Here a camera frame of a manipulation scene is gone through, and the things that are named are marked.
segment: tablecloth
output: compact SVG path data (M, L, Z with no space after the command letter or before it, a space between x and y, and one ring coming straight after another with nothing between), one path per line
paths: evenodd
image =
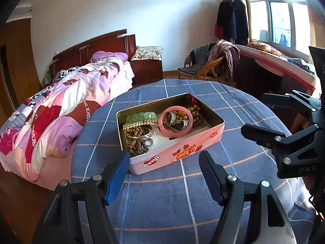
M275 189L291 220L297 243L307 243L314 219L302 179L277 178L271 151L241 135L245 123L290 135L264 104L235 88L197 80L161 80L128 91L95 111L74 149L71 180L80 182L104 167L119 151L116 113L138 104L191 93L225 119L222 139L207 148L213 160L245 182L267 180ZM119 196L107 210L119 242L207 244L222 207L213 201L199 168L199 153L142 175L127 174ZM86 243L92 243L86 208L80 202ZM250 203L244 204L237 243L242 243Z

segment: metal screw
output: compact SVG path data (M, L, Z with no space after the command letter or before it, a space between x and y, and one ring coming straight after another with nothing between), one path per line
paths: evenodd
M280 137L280 136L275 136L274 139L275 139L276 141L281 141L281 140L282 140L282 137Z
M285 165L289 165L289 164L291 163L291 159L288 158L288 157L285 157L285 158L283 159L283 162L284 162Z
M235 175L228 175L227 179L228 179L229 181L234 182L235 180L237 180L237 177L236 177Z
M95 174L94 176L93 176L93 180L94 181L99 181L101 179L101 175L100 174Z
M270 186L270 183L268 181L262 181L261 184L264 186L264 187L269 187Z
M67 180L62 180L60 181L60 186L64 187L68 184L68 181Z

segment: pink tin box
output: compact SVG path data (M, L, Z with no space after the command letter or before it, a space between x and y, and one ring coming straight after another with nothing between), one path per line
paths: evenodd
M189 93L134 106L116 113L121 148L126 150L129 140L123 131L123 124L129 115L147 111L159 115L168 107L177 105L187 108L191 107L193 103L201 108L203 123L193 127L185 136L178 138L164 137L158 127L154 126L151 137L153 145L150 146L149 151L130 159L129 170L132 174L138 175L163 167L219 142L225 121L206 104Z

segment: wooden nightstand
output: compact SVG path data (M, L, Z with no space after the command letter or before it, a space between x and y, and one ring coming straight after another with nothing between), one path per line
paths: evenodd
M133 85L145 85L163 79L161 60L146 59L131 61L134 72Z

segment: wooden headboard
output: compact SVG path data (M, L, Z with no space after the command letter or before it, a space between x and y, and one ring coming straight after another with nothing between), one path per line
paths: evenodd
M126 29L110 32L74 45L55 55L53 63L49 66L51 79L55 77L58 71L87 64L91 56L100 50L125 52L130 61L136 51L135 35L118 37L126 33Z

